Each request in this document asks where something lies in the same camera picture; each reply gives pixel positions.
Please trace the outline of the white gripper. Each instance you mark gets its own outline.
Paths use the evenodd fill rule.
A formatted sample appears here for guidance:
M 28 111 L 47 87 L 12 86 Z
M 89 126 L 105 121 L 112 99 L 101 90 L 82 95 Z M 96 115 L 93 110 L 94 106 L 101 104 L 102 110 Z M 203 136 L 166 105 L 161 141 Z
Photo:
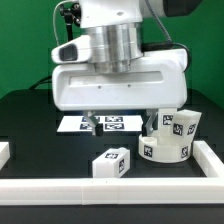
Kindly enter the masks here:
M 151 136 L 157 129 L 157 109 L 179 108 L 186 102 L 186 67 L 183 49 L 147 52 L 125 73 L 98 74 L 87 63 L 60 65 L 52 75 L 54 103 L 62 111 L 88 111 L 94 136 L 103 134 L 103 124 L 92 111 L 147 109 L 142 135 Z

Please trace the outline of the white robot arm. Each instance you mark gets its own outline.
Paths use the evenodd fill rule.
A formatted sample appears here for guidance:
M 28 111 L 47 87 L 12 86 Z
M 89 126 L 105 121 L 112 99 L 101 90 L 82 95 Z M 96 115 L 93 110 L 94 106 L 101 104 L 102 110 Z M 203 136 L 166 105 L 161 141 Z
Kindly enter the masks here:
M 62 111 L 81 111 L 96 136 L 103 125 L 97 111 L 144 109 L 145 136 L 160 109 L 177 109 L 187 99 L 184 72 L 189 51 L 167 38 L 164 43 L 141 41 L 145 18 L 186 16 L 202 0 L 70 0 L 72 7 L 56 10 L 68 26 L 84 31 L 52 50 L 57 64 L 52 74 L 55 105 Z

